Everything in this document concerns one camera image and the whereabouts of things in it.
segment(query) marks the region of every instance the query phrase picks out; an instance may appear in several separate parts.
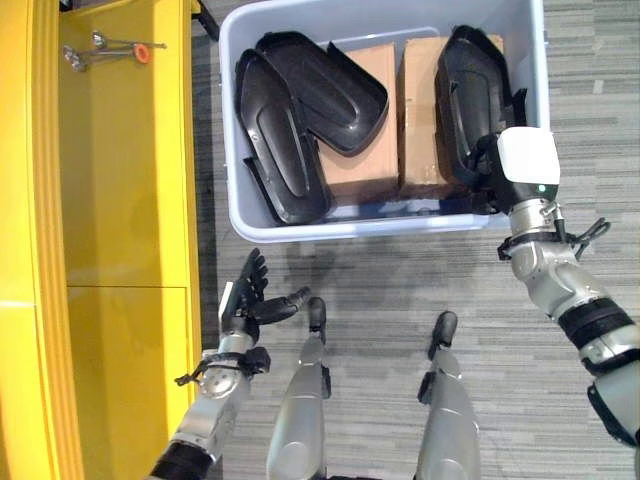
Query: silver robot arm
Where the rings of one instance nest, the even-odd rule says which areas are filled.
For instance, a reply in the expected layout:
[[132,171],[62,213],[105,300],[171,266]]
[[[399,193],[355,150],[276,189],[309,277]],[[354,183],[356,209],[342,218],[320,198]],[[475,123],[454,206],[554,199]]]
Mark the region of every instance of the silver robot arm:
[[149,480],[202,480],[220,460],[238,411],[249,397],[251,379],[269,371],[266,349],[255,346],[259,327],[294,315],[310,294],[303,288],[265,301],[266,273],[264,257],[255,249],[238,280],[226,284],[219,310],[219,348],[205,350],[194,372],[176,379],[178,385],[196,382],[198,395]]
[[640,442],[640,327],[588,273],[579,257],[609,224],[600,219],[585,234],[567,234],[555,194],[560,167],[550,132],[514,127],[492,150],[496,203],[509,216],[511,237],[498,249],[511,260],[532,302],[556,321],[596,379],[589,400],[619,442]]

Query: yellow shelf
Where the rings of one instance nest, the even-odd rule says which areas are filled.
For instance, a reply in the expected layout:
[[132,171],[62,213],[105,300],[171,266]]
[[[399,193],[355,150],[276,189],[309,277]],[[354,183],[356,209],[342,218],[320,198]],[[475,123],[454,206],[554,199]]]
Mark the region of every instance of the yellow shelf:
[[[147,473],[200,350],[191,1],[0,7],[0,478]],[[90,33],[162,42],[74,72]]]

